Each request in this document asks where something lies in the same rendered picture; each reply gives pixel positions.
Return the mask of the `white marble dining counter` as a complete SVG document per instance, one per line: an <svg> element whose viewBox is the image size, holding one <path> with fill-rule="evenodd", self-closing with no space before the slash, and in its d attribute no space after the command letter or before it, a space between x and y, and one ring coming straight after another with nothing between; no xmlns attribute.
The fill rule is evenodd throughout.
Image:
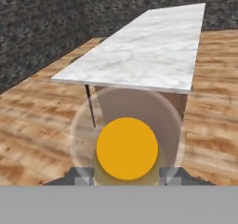
<svg viewBox="0 0 238 224"><path fill-rule="evenodd" d="M149 9L51 79L97 90L154 90L182 115L192 92L204 14L204 3Z"/></svg>

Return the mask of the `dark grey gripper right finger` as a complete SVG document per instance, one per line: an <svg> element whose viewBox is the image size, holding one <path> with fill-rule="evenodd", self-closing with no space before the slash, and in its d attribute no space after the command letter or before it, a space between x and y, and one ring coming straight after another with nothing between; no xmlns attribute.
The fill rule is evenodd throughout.
<svg viewBox="0 0 238 224"><path fill-rule="evenodd" d="M160 184L170 186L212 185L212 182L191 176L182 167L161 167L159 169Z"/></svg>

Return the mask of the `clear pitcher with orange juice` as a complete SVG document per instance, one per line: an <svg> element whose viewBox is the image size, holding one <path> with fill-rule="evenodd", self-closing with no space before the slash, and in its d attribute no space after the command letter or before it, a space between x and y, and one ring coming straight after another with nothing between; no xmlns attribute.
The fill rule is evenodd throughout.
<svg viewBox="0 0 238 224"><path fill-rule="evenodd" d="M181 135L182 163L185 152L182 126ZM103 122L96 92L73 118L69 146L74 166L92 167L97 186L159 185L159 169L168 167L156 136L144 122L132 117Z"/></svg>

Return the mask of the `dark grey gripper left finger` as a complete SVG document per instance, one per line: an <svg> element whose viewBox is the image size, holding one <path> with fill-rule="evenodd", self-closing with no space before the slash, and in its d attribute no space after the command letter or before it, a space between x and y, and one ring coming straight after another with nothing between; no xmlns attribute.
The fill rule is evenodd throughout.
<svg viewBox="0 0 238 224"><path fill-rule="evenodd" d="M51 186L93 186L94 169L92 167L72 167L62 178L49 181Z"/></svg>

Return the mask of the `brown stool with black legs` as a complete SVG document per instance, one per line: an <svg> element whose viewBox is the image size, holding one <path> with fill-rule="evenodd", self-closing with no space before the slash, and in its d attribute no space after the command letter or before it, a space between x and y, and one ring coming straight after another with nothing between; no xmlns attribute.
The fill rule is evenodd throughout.
<svg viewBox="0 0 238 224"><path fill-rule="evenodd" d="M96 89L103 122L123 117L139 119L150 127L165 156L165 166L180 166L182 120L174 105L159 92L126 88Z"/></svg>

